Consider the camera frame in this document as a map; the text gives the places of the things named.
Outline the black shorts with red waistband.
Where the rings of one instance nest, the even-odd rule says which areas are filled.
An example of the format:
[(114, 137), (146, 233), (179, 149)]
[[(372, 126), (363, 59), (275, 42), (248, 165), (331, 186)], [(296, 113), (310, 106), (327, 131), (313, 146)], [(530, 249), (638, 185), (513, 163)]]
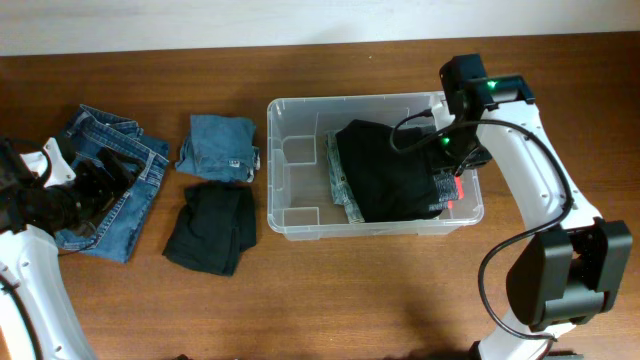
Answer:
[(396, 153), (411, 145), (425, 128), (393, 131), (388, 125), (353, 120), (335, 134), (341, 174), (366, 222), (428, 220), (464, 197), (454, 175), (436, 171), (426, 149)]

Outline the light blue jeans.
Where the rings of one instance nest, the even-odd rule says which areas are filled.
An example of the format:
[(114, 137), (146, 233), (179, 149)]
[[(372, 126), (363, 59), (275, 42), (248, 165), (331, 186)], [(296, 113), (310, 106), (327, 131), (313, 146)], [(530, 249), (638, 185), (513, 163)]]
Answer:
[(326, 133), (325, 139), (333, 203), (344, 208), (350, 224), (364, 223), (364, 216), (342, 168), (336, 134), (336, 131), (329, 131)]

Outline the black garment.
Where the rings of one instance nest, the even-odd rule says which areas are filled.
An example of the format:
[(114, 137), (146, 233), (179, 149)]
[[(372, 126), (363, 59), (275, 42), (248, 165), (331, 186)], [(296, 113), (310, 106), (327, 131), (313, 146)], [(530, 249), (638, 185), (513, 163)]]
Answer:
[(184, 195), (162, 255), (189, 270), (233, 276), (242, 253), (257, 244), (251, 188), (207, 182), (186, 188)]

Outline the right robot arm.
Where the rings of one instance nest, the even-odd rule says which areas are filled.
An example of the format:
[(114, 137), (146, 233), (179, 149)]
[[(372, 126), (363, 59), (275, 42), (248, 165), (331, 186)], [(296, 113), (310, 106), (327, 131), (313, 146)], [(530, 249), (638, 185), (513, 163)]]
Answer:
[(453, 57), (439, 76), (444, 97), (432, 114), (445, 163), (461, 173), (481, 166), (478, 155), (494, 160), (525, 224), (488, 252), (478, 277), (500, 251), (527, 243), (506, 275), (506, 314), (489, 314), (496, 328), (468, 356), (544, 359), (560, 336), (613, 308), (632, 235), (623, 221), (605, 220), (568, 175), (522, 76), (490, 77), (477, 54)]

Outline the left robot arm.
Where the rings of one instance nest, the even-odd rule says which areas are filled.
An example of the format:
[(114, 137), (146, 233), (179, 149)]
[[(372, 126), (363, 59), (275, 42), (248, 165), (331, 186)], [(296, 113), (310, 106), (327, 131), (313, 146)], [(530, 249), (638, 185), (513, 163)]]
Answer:
[(64, 287), (54, 236), (96, 232), (144, 170), (109, 148), (72, 167), (64, 139), (1, 140), (1, 332), (14, 359), (92, 359), (95, 353)]

